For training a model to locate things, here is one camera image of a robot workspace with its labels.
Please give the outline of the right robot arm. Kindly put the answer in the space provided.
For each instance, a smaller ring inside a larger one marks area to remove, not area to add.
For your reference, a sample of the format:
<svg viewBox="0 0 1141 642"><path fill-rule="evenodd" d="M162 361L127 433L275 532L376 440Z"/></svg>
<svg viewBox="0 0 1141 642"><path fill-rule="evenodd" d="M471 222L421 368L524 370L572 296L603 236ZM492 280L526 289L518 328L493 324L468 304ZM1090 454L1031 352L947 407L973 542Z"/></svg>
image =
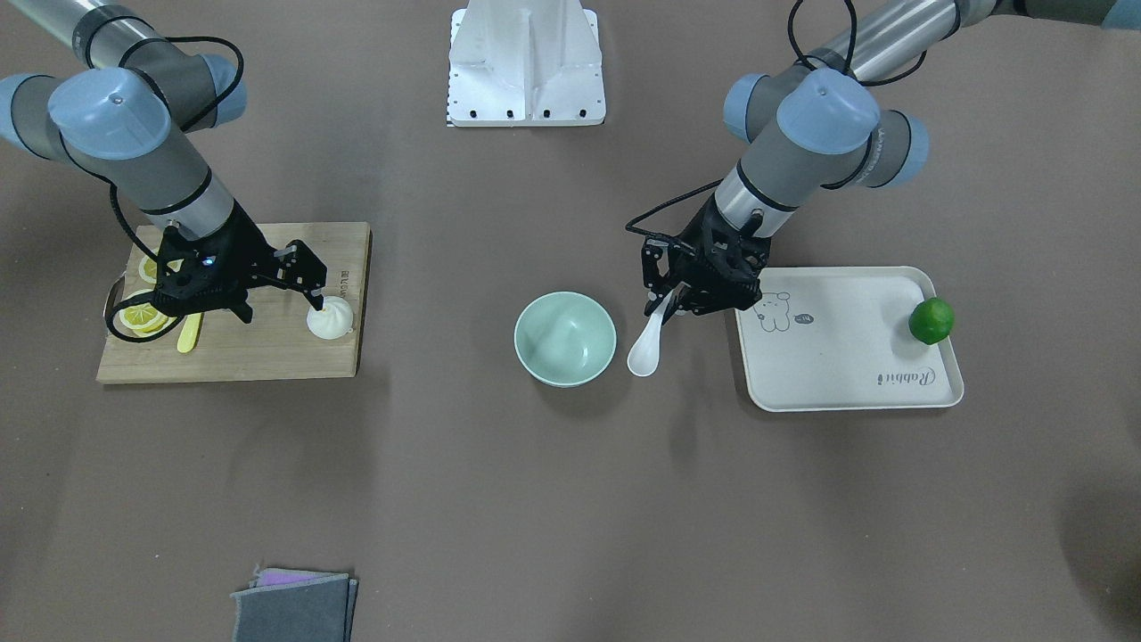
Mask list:
<svg viewBox="0 0 1141 642"><path fill-rule="evenodd" d="M157 227L156 284L131 304L171 317L229 310L248 324L249 291L274 287L323 307L326 266L302 241L273 247L188 138L244 114L241 52L184 52L179 36L110 1L16 7L86 68L5 78L5 141L106 182L114 212L128 198Z"/></svg>

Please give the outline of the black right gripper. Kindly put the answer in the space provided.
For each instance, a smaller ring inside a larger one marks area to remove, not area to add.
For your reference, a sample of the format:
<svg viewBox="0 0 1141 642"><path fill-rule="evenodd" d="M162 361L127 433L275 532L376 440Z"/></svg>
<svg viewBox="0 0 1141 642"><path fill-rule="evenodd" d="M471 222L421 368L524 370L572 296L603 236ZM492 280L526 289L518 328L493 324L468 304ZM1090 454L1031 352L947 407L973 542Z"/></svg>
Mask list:
<svg viewBox="0 0 1141 642"><path fill-rule="evenodd" d="M240 203L219 230L186 239L173 225L165 228L157 253L160 263L179 260L175 273L157 277L155 308L167 316L229 309L244 324L254 310L246 303L249 289L276 287L300 292L313 310L324 309L327 267L301 239L283 249L281 260Z"/></svg>

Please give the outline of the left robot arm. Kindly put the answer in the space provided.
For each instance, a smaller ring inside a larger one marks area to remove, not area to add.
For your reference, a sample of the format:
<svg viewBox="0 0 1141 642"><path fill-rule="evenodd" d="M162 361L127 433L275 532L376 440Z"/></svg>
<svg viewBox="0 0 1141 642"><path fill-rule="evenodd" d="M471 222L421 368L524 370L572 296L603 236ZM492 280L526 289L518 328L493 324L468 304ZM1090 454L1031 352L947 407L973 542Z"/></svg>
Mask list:
<svg viewBox="0 0 1141 642"><path fill-rule="evenodd" d="M739 78L725 99L725 125L747 151L705 195L682 231L644 237L644 312L661 324L681 312L746 310L762 300L759 273L775 231L816 190L907 182L930 151L925 125L882 109L873 86L920 68L928 50L993 15L1136 31L1136 1L889 1L865 18L845 3L849 29L806 50L775 76Z"/></svg>

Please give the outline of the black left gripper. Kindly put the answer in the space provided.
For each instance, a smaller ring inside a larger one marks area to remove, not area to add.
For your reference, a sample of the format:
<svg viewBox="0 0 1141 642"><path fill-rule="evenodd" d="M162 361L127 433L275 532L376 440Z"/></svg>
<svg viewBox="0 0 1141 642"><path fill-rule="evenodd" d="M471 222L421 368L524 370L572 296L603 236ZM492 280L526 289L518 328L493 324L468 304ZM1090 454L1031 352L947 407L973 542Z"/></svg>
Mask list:
<svg viewBox="0 0 1141 642"><path fill-rule="evenodd" d="M717 200L709 200L680 235L640 230L641 268L652 317L677 290L667 317L702 316L725 309L746 310L762 298L759 273L768 265L771 239L753 236L762 216L748 218L744 231L726 222Z"/></svg>

